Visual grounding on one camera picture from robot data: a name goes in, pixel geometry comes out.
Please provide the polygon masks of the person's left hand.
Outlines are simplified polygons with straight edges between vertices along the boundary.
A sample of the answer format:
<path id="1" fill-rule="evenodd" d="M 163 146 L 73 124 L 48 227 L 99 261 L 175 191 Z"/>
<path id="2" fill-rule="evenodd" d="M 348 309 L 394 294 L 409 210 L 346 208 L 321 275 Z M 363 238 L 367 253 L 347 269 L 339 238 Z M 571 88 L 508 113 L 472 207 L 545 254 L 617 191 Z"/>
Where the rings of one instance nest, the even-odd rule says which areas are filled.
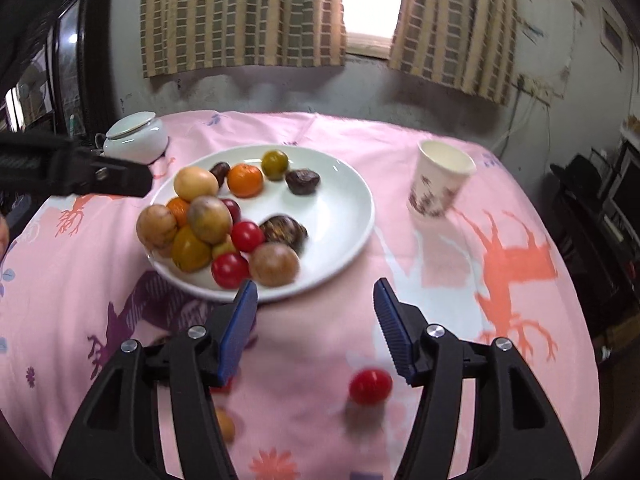
<path id="1" fill-rule="evenodd" d="M 11 234 L 8 222 L 3 216 L 0 216 L 0 258 L 4 256 L 9 248 Z"/>

